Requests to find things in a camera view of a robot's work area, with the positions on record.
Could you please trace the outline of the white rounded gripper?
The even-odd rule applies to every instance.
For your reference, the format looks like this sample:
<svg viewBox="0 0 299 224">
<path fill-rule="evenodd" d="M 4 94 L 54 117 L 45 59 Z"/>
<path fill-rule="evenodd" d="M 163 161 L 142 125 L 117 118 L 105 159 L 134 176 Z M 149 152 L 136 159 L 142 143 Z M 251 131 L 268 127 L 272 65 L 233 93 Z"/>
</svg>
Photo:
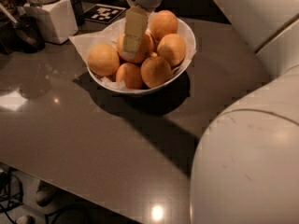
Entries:
<svg viewBox="0 0 299 224">
<path fill-rule="evenodd" d="M 163 0 L 126 0 L 130 8 L 126 12 L 124 38 L 122 41 L 125 52 L 136 53 L 141 39 L 148 27 L 148 13 L 154 10 Z"/>
</svg>

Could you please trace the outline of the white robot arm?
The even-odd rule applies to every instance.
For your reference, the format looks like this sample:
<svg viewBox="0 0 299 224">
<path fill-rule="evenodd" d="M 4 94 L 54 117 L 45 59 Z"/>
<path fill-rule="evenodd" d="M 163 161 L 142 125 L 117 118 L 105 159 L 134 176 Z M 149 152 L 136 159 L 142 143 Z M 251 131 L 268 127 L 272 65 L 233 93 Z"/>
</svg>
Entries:
<svg viewBox="0 0 299 224">
<path fill-rule="evenodd" d="M 217 112 L 192 159 L 190 193 L 149 194 L 128 217 L 141 224 L 299 224 L 299 0 L 213 0 L 227 24 L 190 22 L 202 63 L 266 85 Z"/>
</svg>

